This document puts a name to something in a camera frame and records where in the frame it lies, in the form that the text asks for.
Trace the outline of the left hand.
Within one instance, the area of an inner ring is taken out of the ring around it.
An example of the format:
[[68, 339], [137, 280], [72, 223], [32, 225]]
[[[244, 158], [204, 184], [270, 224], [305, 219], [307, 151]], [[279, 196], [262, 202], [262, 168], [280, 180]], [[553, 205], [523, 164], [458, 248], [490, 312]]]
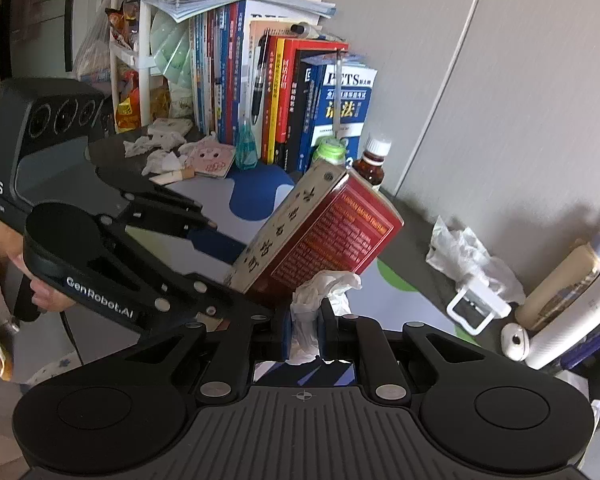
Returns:
[[22, 235], [0, 220], [0, 275], [4, 276], [11, 263], [30, 280], [32, 304], [50, 312], [62, 312], [72, 307], [76, 303], [74, 300], [39, 280], [29, 271], [24, 264], [22, 251]]

